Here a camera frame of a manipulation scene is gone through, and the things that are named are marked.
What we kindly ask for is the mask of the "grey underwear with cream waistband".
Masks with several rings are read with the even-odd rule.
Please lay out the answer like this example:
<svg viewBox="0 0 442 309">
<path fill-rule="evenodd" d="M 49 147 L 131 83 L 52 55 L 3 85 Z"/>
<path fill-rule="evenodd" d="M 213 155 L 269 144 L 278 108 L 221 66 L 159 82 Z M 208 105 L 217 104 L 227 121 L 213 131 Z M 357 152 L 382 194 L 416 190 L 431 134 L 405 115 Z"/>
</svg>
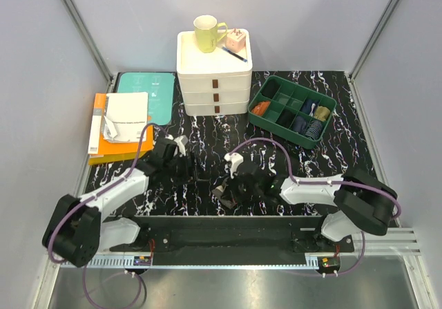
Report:
<svg viewBox="0 0 442 309">
<path fill-rule="evenodd" d="M 228 190 L 228 178 L 224 179 L 221 185 L 215 187 L 211 193 L 218 201 L 228 209 L 233 209 L 238 205 L 231 191 Z"/>
</svg>

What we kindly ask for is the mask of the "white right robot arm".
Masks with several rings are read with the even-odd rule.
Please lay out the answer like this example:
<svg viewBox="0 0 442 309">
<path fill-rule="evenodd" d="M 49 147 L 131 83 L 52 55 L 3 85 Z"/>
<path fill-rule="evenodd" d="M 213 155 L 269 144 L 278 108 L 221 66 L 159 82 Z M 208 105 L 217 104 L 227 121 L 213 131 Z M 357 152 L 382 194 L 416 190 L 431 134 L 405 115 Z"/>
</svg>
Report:
<svg viewBox="0 0 442 309">
<path fill-rule="evenodd" d="M 239 153 L 225 155 L 229 175 L 214 189 L 227 208 L 256 199 L 266 205 L 329 205 L 337 212 L 323 217 L 314 233 L 314 245 L 329 251 L 346 236 L 365 232 L 384 236 L 397 211 L 396 193 L 377 179 L 355 169 L 328 178 L 297 178 L 268 174 Z"/>
</svg>

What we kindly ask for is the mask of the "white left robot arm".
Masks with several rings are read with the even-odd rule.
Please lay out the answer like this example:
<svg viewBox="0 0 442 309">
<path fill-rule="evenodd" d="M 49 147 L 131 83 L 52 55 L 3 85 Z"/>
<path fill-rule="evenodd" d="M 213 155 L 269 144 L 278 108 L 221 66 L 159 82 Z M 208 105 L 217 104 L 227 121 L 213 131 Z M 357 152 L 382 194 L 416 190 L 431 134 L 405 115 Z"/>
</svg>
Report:
<svg viewBox="0 0 442 309">
<path fill-rule="evenodd" d="M 98 251 L 118 245 L 143 250 L 149 234 L 133 218 L 107 218 L 124 203 L 147 192 L 151 183 L 159 184 L 166 178 L 175 182 L 191 179 L 194 158 L 186 147 L 188 141 L 185 135 L 159 138 L 153 150 L 134 160 L 108 184 L 80 197 L 62 196 L 42 238 L 50 259 L 81 268 Z"/>
</svg>

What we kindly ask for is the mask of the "white paper manual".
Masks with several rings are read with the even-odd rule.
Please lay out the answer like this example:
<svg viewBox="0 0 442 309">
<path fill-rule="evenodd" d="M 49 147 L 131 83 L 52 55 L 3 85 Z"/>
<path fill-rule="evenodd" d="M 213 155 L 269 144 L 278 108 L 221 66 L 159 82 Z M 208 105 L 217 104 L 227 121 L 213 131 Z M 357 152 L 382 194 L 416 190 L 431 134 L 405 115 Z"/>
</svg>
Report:
<svg viewBox="0 0 442 309">
<path fill-rule="evenodd" d="M 148 122 L 148 93 L 109 93 L 104 107 L 104 139 L 111 143 L 138 142 Z"/>
</svg>

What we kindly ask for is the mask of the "orange book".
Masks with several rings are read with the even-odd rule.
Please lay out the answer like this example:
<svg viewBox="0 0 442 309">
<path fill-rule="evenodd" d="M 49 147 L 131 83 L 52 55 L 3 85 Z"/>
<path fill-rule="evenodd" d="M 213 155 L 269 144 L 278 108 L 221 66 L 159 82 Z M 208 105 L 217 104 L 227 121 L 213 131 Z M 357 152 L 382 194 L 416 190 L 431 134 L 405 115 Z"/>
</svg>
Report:
<svg viewBox="0 0 442 309">
<path fill-rule="evenodd" d="M 148 93 L 97 93 L 88 142 L 90 162 L 132 159 L 153 148 Z"/>
</svg>

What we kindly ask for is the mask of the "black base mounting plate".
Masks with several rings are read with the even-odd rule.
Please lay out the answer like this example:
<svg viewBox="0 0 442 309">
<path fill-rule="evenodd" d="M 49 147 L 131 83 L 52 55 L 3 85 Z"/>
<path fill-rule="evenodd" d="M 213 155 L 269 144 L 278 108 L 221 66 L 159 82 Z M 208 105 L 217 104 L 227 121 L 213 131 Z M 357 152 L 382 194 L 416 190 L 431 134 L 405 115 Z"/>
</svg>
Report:
<svg viewBox="0 0 442 309">
<path fill-rule="evenodd" d="M 115 245 L 110 250 L 172 252 L 183 247 L 281 247 L 295 252 L 353 252 L 351 236 L 339 242 L 319 233 L 319 216 L 147 216 L 136 244 Z"/>
</svg>

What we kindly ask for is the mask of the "teal plastic board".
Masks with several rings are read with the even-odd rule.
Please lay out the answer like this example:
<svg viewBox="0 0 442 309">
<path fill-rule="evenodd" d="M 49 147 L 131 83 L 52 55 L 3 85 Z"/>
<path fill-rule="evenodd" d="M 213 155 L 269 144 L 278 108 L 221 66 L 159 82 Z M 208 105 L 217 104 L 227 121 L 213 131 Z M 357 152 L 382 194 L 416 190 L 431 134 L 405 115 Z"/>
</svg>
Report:
<svg viewBox="0 0 442 309">
<path fill-rule="evenodd" d="M 117 76 L 117 93 L 148 93 L 151 122 L 167 125 L 172 118 L 175 76 L 172 73 L 126 72 Z"/>
</svg>

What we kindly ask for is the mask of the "rolled grey-blue garment in tray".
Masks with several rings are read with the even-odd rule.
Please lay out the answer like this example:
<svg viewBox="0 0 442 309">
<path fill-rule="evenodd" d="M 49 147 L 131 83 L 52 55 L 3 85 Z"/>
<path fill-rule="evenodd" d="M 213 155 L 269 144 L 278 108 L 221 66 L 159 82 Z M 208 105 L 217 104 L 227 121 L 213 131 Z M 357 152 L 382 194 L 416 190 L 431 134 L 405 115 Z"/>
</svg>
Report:
<svg viewBox="0 0 442 309">
<path fill-rule="evenodd" d="M 300 135 L 304 135 L 305 131 L 307 130 L 307 124 L 308 121 L 306 121 L 306 119 L 298 116 L 294 119 L 291 130 Z"/>
</svg>

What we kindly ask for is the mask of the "rolled orange garment in tray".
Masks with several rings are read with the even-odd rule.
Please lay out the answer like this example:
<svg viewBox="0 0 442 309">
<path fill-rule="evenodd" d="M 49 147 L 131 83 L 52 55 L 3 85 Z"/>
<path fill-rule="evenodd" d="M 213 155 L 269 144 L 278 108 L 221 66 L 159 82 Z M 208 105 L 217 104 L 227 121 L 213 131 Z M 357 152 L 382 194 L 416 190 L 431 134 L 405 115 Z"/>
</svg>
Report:
<svg viewBox="0 0 442 309">
<path fill-rule="evenodd" d="M 251 113 L 262 117 L 265 114 L 265 112 L 267 111 L 267 109 L 269 108 L 270 104 L 271 104 L 271 102 L 269 100 L 259 102 L 253 107 L 253 109 L 251 110 Z"/>
</svg>

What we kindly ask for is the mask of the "rolled striped garment in tray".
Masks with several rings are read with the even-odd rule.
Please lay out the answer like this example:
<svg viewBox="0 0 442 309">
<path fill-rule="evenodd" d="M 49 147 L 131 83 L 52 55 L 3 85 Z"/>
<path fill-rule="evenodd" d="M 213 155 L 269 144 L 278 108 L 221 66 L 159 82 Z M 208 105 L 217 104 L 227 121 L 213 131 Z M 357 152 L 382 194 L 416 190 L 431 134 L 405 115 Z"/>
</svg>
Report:
<svg viewBox="0 0 442 309">
<path fill-rule="evenodd" d="M 322 132 L 323 123 L 320 120 L 312 120 L 305 131 L 305 137 L 310 140 L 318 140 Z"/>
</svg>

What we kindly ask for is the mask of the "green divided organizer tray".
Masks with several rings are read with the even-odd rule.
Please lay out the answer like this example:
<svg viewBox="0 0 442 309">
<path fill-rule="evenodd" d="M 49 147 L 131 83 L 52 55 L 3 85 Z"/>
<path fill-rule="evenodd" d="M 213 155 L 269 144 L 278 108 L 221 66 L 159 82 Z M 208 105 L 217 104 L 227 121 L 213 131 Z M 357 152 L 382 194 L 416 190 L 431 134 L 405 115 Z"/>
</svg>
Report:
<svg viewBox="0 0 442 309">
<path fill-rule="evenodd" d="M 280 84 L 280 88 L 273 99 L 269 99 L 261 94 L 262 87 L 271 80 L 277 81 Z M 300 109 L 306 99 L 318 100 L 316 108 L 318 106 L 325 106 L 331 111 L 328 119 L 325 122 L 322 122 L 323 132 L 321 133 L 318 140 L 310 140 L 309 138 L 305 137 L 305 134 L 300 135 L 296 132 L 293 132 L 291 130 L 291 127 L 294 121 L 291 123 L 291 127 L 289 129 L 276 124 L 278 117 L 284 109 L 289 109 L 290 111 L 295 113 L 295 118 L 299 116 L 306 119 L 306 121 L 308 121 L 307 126 L 312 120 L 316 120 L 314 118 L 315 112 L 311 116 L 300 112 Z M 267 100 L 269 100 L 271 104 L 262 117 L 251 113 L 251 110 L 257 103 Z M 292 82 L 288 79 L 276 75 L 271 75 L 262 83 L 262 86 L 251 98 L 247 109 L 248 120 L 251 125 L 262 129 L 263 131 L 266 131 L 271 135 L 282 138 L 283 140 L 298 145 L 299 147 L 302 147 L 304 149 L 314 149 L 323 140 L 331 137 L 332 130 L 334 129 L 334 114 L 337 106 L 338 102 L 336 101 L 336 99 L 326 93 L 321 93 L 320 91 L 317 91 L 313 88 L 307 88 L 306 86 Z"/>
</svg>

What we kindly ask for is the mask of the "white three-drawer storage unit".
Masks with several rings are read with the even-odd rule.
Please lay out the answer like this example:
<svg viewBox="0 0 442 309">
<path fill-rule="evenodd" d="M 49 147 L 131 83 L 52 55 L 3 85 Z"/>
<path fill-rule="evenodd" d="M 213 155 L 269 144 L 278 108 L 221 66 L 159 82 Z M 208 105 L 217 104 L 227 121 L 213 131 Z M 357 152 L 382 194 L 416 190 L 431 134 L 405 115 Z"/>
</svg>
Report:
<svg viewBox="0 0 442 309">
<path fill-rule="evenodd" d="M 193 31 L 177 36 L 177 78 L 188 116 L 237 115 L 247 112 L 251 95 L 253 62 L 249 32 L 244 48 L 235 57 L 218 44 L 203 53 Z"/>
</svg>

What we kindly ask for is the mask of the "rolled navy garment in tray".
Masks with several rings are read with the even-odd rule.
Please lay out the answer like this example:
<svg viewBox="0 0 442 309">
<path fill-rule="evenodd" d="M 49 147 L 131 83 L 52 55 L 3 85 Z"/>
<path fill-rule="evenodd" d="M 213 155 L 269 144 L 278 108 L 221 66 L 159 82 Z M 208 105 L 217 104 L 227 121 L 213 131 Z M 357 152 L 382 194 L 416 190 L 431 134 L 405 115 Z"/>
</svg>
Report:
<svg viewBox="0 0 442 309">
<path fill-rule="evenodd" d="M 300 109 L 300 112 L 311 116 L 314 113 L 317 104 L 318 100 L 306 99 Z"/>
</svg>

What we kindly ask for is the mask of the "rolled khaki garment in tray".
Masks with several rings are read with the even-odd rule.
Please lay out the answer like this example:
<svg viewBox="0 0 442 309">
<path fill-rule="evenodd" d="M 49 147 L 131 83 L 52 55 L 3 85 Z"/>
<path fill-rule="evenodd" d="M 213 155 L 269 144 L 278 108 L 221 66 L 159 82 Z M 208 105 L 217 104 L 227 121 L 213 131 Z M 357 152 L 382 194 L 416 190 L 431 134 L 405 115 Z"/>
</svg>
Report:
<svg viewBox="0 0 442 309">
<path fill-rule="evenodd" d="M 331 111 L 325 106 L 318 106 L 314 113 L 314 118 L 320 120 L 321 122 L 325 122 Z"/>
</svg>

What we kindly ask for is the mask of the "rolled black garment in tray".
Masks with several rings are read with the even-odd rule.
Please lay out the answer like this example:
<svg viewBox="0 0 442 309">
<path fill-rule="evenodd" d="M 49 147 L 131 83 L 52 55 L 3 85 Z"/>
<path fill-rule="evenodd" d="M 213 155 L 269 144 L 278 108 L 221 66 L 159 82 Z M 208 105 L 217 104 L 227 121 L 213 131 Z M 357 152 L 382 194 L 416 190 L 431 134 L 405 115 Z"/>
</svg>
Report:
<svg viewBox="0 0 442 309">
<path fill-rule="evenodd" d="M 273 99 L 279 88 L 280 84 L 277 81 L 271 80 L 262 87 L 261 94 L 269 99 Z"/>
</svg>

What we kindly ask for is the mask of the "blue pen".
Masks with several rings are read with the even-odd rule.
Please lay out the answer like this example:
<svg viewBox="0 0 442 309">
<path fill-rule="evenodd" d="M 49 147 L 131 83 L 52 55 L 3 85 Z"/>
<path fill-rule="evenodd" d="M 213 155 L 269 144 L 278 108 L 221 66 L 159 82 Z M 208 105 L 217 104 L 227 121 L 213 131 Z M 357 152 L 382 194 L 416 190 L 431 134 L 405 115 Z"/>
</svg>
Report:
<svg viewBox="0 0 442 309">
<path fill-rule="evenodd" d="M 234 56 L 235 58 L 239 59 L 239 60 L 242 61 L 242 62 L 245 62 L 245 63 L 248 62 L 248 60 L 247 60 L 246 58 L 240 56 L 239 54 L 233 52 L 232 50 L 229 50 L 229 49 L 228 49 L 227 47 L 225 47 L 225 46 L 222 47 L 222 50 L 225 51 L 225 52 L 227 52 L 228 54 Z"/>
</svg>

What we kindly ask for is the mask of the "yellow-green mug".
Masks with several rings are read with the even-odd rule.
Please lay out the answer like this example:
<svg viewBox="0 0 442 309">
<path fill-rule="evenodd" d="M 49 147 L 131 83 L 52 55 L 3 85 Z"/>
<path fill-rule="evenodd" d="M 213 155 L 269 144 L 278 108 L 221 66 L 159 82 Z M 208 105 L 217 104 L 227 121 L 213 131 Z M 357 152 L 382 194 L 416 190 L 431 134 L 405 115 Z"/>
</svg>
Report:
<svg viewBox="0 0 442 309">
<path fill-rule="evenodd" d="M 212 15 L 196 17 L 193 27 L 198 48 L 203 53 L 212 53 L 228 33 L 228 25 L 225 22 L 219 23 Z"/>
</svg>

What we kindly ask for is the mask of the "pink power adapter cube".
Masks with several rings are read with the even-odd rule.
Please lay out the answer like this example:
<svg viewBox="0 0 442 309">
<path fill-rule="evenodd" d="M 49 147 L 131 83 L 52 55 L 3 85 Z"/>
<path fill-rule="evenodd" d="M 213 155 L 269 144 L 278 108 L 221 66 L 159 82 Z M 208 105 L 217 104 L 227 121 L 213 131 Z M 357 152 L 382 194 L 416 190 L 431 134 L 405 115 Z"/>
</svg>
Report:
<svg viewBox="0 0 442 309">
<path fill-rule="evenodd" d="M 226 48 L 234 53 L 239 53 L 246 44 L 246 36 L 246 33 L 241 29 L 230 30 L 226 36 Z"/>
</svg>

